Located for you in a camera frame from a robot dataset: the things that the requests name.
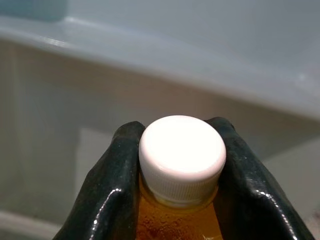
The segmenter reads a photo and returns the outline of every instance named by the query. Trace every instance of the bottle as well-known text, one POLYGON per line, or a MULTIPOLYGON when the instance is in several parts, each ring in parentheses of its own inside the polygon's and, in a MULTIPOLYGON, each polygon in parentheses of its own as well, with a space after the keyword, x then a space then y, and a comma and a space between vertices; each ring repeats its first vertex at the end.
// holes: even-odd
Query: bottle
POLYGON ((218 132, 183 115, 150 124, 139 144, 136 240, 222 240, 212 200, 226 161, 218 132))

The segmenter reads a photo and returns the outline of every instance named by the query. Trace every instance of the white surface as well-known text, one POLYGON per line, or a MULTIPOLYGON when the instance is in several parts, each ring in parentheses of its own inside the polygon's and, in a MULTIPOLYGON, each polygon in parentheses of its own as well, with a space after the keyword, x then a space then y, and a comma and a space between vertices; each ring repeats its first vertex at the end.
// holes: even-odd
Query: white surface
POLYGON ((0 65, 0 111, 4 113, 0 116, 5 125, 1 129, 5 134, 0 135, 4 149, 0 176, 12 179, 2 182, 1 192, 14 190, 0 200, 2 209, 62 224, 79 190, 76 186, 98 160, 98 151, 104 151, 103 143, 96 147, 93 141, 109 139, 129 121, 147 126, 168 115, 226 117, 267 163, 301 216, 308 216, 320 203, 320 192, 309 187, 320 182, 317 121, 163 81, 162 77, 8 42, 0 41, 0 49, 0 59, 6 63, 0 65), (84 147, 90 139, 92 143, 84 147), (308 150, 301 148, 313 141, 308 150), (296 160, 301 164, 308 161, 303 170, 294 161, 288 168, 291 159, 285 156, 294 149, 308 156, 296 160), (27 193, 15 193, 20 189, 27 193), (309 204, 305 204, 305 196, 310 196, 309 204))
POLYGON ((61 226, 7 211, 0 211, 0 229, 39 240, 51 240, 61 226))
POLYGON ((0 16, 0 37, 320 119, 316 0, 70 0, 65 7, 60 21, 0 16))
POLYGON ((173 115, 145 129, 139 160, 145 183, 156 198, 175 207, 196 207, 213 195, 226 148, 208 123, 173 115))

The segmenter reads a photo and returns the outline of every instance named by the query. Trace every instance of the bottle cap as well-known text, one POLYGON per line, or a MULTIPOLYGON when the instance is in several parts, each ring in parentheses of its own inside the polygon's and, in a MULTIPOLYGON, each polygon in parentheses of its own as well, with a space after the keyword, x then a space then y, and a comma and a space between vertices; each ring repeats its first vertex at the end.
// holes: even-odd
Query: bottle cap
POLYGON ((145 129, 139 160, 144 185, 160 203, 189 208, 213 196, 226 148, 219 133, 205 121, 174 115, 145 129))

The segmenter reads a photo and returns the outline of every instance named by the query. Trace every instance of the amber liquid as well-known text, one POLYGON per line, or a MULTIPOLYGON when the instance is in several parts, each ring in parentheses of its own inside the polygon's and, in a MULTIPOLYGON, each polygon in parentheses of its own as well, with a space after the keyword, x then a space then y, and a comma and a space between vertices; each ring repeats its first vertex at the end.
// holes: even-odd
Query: amber liquid
POLYGON ((136 240, 222 240, 213 204, 196 212, 173 211, 140 198, 136 240))

